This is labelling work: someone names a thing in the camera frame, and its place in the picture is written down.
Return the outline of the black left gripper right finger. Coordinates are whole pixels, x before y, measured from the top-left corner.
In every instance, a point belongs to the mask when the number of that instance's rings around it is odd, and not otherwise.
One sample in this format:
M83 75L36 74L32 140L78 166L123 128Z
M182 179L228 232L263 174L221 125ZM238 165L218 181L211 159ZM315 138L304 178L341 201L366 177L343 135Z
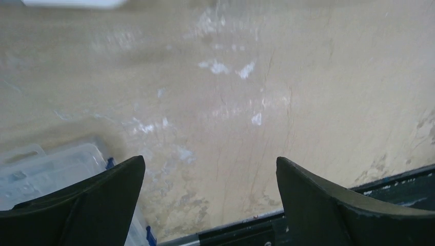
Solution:
M371 198L278 157L276 177L296 245L434 245L434 211Z

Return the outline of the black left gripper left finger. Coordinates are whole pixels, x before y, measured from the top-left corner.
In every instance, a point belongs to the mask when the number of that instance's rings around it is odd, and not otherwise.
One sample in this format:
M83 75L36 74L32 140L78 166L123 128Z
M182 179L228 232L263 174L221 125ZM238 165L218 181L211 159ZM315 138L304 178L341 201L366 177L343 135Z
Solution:
M124 245L145 174L142 156L1 212L1 245Z

